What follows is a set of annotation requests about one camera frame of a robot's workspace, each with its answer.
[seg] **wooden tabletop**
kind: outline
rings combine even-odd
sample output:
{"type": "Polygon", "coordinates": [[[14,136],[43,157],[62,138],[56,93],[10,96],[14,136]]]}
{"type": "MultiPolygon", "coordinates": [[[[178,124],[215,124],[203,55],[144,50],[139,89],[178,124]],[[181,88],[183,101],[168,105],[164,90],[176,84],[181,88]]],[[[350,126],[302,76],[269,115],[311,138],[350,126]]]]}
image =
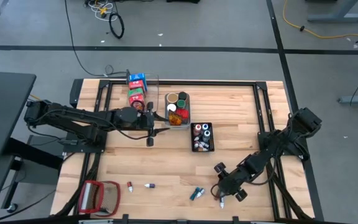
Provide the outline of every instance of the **wooden tabletop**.
{"type": "MultiPolygon", "coordinates": [[[[83,81],[78,109],[93,111],[99,80],[83,81]]],[[[272,114],[277,129],[287,123],[288,102],[282,82],[267,82],[272,114]]],[[[125,85],[114,85],[110,109],[127,106],[125,85]]],[[[130,219],[187,219],[187,220],[273,220],[268,185],[243,184],[248,197],[238,202],[235,197],[225,197],[225,206],[219,207],[209,192],[218,181],[213,167],[224,162],[227,171],[249,154],[258,151],[259,124],[255,109],[254,93],[249,86],[194,86],[160,85],[158,113],[164,115],[164,96],[170,92],[185,91],[190,95],[192,122],[212,122],[215,152],[196,153],[190,149],[190,134],[186,131],[168,130],[154,138],[154,147],[146,147],[145,139],[133,141],[117,131],[108,134],[106,150],[101,156],[98,180],[111,180],[121,185],[121,202],[111,218],[130,219]],[[126,183],[131,181],[133,193],[126,183]],[[147,189],[144,184],[156,184],[147,189]],[[195,187],[206,189],[205,194],[194,201],[189,199],[195,187]]],[[[157,87],[150,86],[147,100],[156,107],[157,87]]],[[[156,122],[156,128],[163,124],[156,122]]],[[[131,136],[143,136],[146,132],[126,131],[131,136]]],[[[75,154],[63,165],[53,200],[51,214],[58,212],[78,186],[83,154],[75,154]]],[[[282,157],[288,191],[306,214],[313,217],[308,186],[302,163],[295,156],[282,157]]],[[[266,179],[264,172],[255,182],[266,179]]],[[[282,199],[277,190],[280,214],[284,217],[282,199]]]]}

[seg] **yellow cable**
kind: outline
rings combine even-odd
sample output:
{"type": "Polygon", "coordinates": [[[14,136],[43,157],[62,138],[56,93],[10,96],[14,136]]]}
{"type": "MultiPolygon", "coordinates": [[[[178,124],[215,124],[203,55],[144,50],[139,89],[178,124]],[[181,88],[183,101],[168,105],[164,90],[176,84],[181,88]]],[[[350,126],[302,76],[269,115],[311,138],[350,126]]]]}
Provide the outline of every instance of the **yellow cable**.
{"type": "Polygon", "coordinates": [[[38,98],[38,97],[36,97],[36,96],[34,96],[34,95],[31,95],[31,94],[30,94],[30,96],[33,97],[33,98],[36,99],[36,100],[41,100],[40,98],[38,98]]]}
{"type": "MultiPolygon", "coordinates": [[[[289,25],[291,25],[291,26],[293,26],[293,27],[295,27],[295,28],[301,29],[300,26],[297,26],[297,25],[292,24],[291,22],[289,22],[289,21],[285,18],[285,8],[287,7],[287,2],[288,2],[288,0],[285,0],[284,8],[283,8],[283,19],[284,19],[284,21],[285,21],[287,24],[289,24],[289,25]]],[[[318,38],[321,38],[321,39],[334,39],[334,38],[341,38],[341,37],[347,37],[347,36],[355,36],[355,37],[358,37],[358,34],[344,34],[344,35],[335,35],[335,36],[322,36],[322,35],[316,34],[315,32],[313,32],[313,31],[311,31],[311,30],[309,30],[309,29],[303,29],[303,30],[306,31],[306,32],[308,32],[308,33],[310,33],[310,34],[312,34],[313,36],[318,37],[318,38]]]]}

